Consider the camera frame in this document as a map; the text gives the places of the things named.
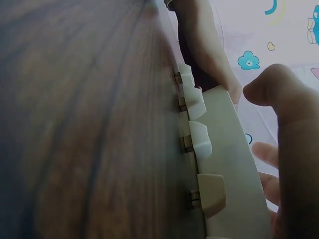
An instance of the wooden surface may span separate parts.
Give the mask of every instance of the wooden surface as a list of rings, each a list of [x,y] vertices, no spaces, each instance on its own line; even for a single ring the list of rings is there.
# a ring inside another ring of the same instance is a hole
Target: wooden surface
[[[204,238],[173,61],[151,0],[0,1],[1,238]]]

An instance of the yellow shape print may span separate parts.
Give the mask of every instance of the yellow shape print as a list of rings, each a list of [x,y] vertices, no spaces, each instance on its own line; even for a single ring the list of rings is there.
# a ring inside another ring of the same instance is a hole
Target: yellow shape print
[[[268,50],[270,51],[274,51],[276,49],[275,45],[270,41],[268,42]]]
[[[276,19],[272,20],[270,22],[270,26],[274,26],[276,25],[278,22],[280,22],[284,16],[286,15],[286,11],[287,11],[287,0],[283,0],[283,10],[282,12],[280,13],[279,17],[277,17]]]

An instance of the blue flower print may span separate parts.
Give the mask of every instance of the blue flower print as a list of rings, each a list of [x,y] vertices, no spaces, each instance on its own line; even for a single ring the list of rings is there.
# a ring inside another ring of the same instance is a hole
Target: blue flower print
[[[259,59],[251,51],[245,51],[244,55],[238,58],[238,65],[243,70],[257,70],[260,68]]]

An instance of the white plastic piece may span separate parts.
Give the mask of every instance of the white plastic piece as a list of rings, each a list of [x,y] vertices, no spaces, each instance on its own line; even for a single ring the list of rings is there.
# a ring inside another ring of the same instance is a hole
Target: white plastic piece
[[[198,173],[224,176],[227,207],[206,220],[209,237],[272,239],[271,220],[256,164],[227,91],[203,93],[207,112],[196,121],[207,126],[214,151],[197,162]]]
[[[178,67],[179,67],[180,77],[183,82],[183,85],[194,87],[195,80],[191,72],[191,67],[186,64],[179,64]]]
[[[183,85],[183,92],[190,120],[195,120],[206,113],[206,106],[200,89]]]
[[[189,129],[196,159],[198,162],[201,162],[213,153],[207,126],[202,123],[189,121]]]
[[[201,208],[211,218],[226,207],[224,177],[217,174],[198,174]]]

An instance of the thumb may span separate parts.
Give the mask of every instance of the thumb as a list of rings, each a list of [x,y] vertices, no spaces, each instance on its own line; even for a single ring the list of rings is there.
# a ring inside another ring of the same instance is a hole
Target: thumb
[[[305,88],[288,67],[276,64],[268,67],[248,84],[243,93],[251,103],[272,106],[277,112],[280,104],[297,97]]]

